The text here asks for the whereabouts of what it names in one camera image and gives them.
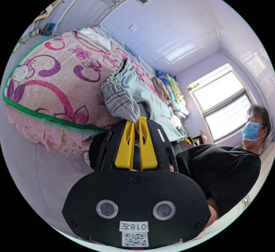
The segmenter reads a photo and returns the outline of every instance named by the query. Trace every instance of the door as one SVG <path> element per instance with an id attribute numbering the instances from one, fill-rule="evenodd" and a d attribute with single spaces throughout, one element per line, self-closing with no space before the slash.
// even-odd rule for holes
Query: door
<path id="1" fill-rule="evenodd" d="M 57 32 L 63 34 L 74 29 L 97 26 L 123 1 L 125 0 L 77 0 L 63 15 L 57 25 Z"/>

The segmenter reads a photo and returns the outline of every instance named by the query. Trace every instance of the qr code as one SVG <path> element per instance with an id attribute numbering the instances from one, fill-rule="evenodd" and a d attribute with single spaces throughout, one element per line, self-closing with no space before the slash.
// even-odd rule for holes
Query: qr code
<path id="1" fill-rule="evenodd" d="M 147 233 L 125 233 L 122 232 L 122 246 L 126 247 L 148 247 Z"/>

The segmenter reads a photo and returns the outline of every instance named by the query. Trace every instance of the floor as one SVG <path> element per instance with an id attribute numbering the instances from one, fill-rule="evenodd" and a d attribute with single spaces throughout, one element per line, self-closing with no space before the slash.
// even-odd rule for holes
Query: floor
<path id="1" fill-rule="evenodd" d="M 61 209 L 71 187 L 89 174 L 91 168 L 84 162 L 83 156 L 66 157 L 57 151 L 47 151 L 42 144 L 34 144 L 25 139 L 14 124 L 8 123 L 2 98 L 4 83 L 14 66 L 30 49 L 48 38 L 50 37 L 34 36 L 11 54 L 1 81 L 0 142 L 10 174 L 28 204 L 49 225 L 76 237 L 66 224 Z"/>

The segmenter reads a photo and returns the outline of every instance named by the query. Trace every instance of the dark hair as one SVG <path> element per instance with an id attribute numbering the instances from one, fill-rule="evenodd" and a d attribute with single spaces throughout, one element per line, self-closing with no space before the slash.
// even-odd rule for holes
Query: dark hair
<path id="1" fill-rule="evenodd" d="M 258 105 L 252 105 L 248 110 L 247 110 L 247 115 L 250 116 L 251 114 L 255 114 L 257 116 L 260 116 L 262 118 L 263 124 L 262 126 L 267 128 L 266 136 L 263 140 L 263 143 L 267 139 L 270 129 L 271 129 L 271 124 L 270 124 L 270 118 L 268 111 L 265 107 L 261 107 Z"/>

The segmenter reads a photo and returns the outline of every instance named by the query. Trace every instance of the green trim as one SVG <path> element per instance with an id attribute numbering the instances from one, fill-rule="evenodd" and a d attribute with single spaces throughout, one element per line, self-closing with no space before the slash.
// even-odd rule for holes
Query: green trim
<path id="1" fill-rule="evenodd" d="M 7 98 L 5 96 L 5 89 L 7 88 L 7 84 L 8 84 L 8 81 L 9 79 L 11 78 L 13 72 L 16 70 L 16 68 L 18 67 L 18 65 L 22 62 L 22 60 L 24 58 L 26 58 L 36 47 L 38 47 L 39 45 L 41 45 L 42 43 L 44 43 L 45 41 L 48 41 L 48 40 L 51 40 L 52 38 L 49 38 L 47 40 L 44 40 L 42 42 L 40 42 L 39 44 L 37 44 L 36 46 L 34 46 L 23 58 L 21 58 L 21 60 L 16 64 L 16 66 L 13 68 L 13 70 L 10 72 L 5 84 L 4 84 L 4 87 L 3 87 L 3 91 L 2 91 L 2 97 L 3 97 L 3 100 L 5 101 L 6 104 L 8 104 L 9 106 L 31 116 L 31 117 L 35 117 L 35 118 L 38 118 L 38 119 L 41 119 L 41 120 L 45 120 L 45 121 L 48 121 L 50 123 L 54 123 L 54 124 L 58 124 L 58 125 L 62 125 L 62 126 L 65 126 L 65 127 L 69 127 L 69 128 L 74 128 L 74 129 L 79 129 L 79 130 L 87 130 L 87 131 L 98 131 L 98 132 L 107 132 L 108 130 L 104 129 L 104 128 L 99 128 L 99 127 L 93 127 L 93 126 L 87 126 L 87 125 L 81 125 L 81 124 L 77 124 L 77 123 L 74 123 L 74 122 L 71 122 L 71 121 L 67 121 L 67 120 L 63 120 L 61 118 L 56 118 L 56 117 L 53 117 L 53 116 L 50 116 L 48 114 L 43 114 L 43 113 L 40 113 L 40 112 L 36 112 L 36 111 L 33 111 L 33 110 L 30 110 L 18 103 L 15 103 L 13 102 L 12 100 L 10 100 L 9 98 Z"/>
<path id="2" fill-rule="evenodd" d="M 14 109 L 14 111 L 19 113 L 20 115 L 28 118 L 28 119 L 31 119 L 31 120 L 36 121 L 38 123 L 42 123 L 44 125 L 47 125 L 47 126 L 59 129 L 59 130 L 65 130 L 65 131 L 68 131 L 68 132 L 72 132 L 72 133 L 80 134 L 80 135 L 86 135 L 86 136 L 96 136 L 96 135 L 101 133 L 101 131 L 81 130 L 81 129 L 76 129 L 76 128 L 72 128 L 72 127 L 66 127 L 66 126 L 63 126 L 63 125 L 57 125 L 57 124 L 54 124 L 54 123 L 51 123 L 51 122 L 48 122 L 48 121 L 45 121 L 45 120 L 38 119 L 38 118 L 33 117 L 33 116 L 29 116 L 29 115 L 27 115 L 27 114 L 25 114 L 25 113 L 23 113 L 23 112 L 21 112 L 17 109 Z"/>

